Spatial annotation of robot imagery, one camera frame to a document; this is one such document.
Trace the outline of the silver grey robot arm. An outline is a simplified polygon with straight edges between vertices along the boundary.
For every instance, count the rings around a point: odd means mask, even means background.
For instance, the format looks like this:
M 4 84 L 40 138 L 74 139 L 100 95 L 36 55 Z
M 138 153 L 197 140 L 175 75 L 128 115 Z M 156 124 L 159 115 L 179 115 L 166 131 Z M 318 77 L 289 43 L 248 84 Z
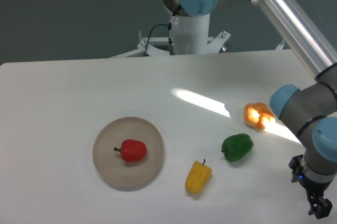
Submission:
M 168 23 L 170 54 L 206 54 L 221 46 L 208 42 L 210 13 L 217 4 L 237 0 L 163 0 L 171 13 Z M 270 107 L 305 147 L 291 159 L 292 181 L 305 190 L 309 214 L 321 219 L 332 209 L 324 192 L 336 177 L 336 50 L 295 0 L 249 0 L 258 6 L 314 77 L 315 84 L 300 90 L 278 89 Z

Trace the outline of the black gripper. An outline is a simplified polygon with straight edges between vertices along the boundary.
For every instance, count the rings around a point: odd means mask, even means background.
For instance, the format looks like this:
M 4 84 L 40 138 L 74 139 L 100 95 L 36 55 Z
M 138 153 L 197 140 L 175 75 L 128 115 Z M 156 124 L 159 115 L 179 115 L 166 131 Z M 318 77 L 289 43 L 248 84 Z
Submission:
M 294 156 L 289 162 L 292 170 L 291 182 L 298 182 L 305 190 L 310 209 L 308 215 L 317 219 L 328 217 L 332 210 L 332 202 L 324 198 L 325 190 L 335 178 L 335 174 L 321 174 L 311 169 L 304 155 Z

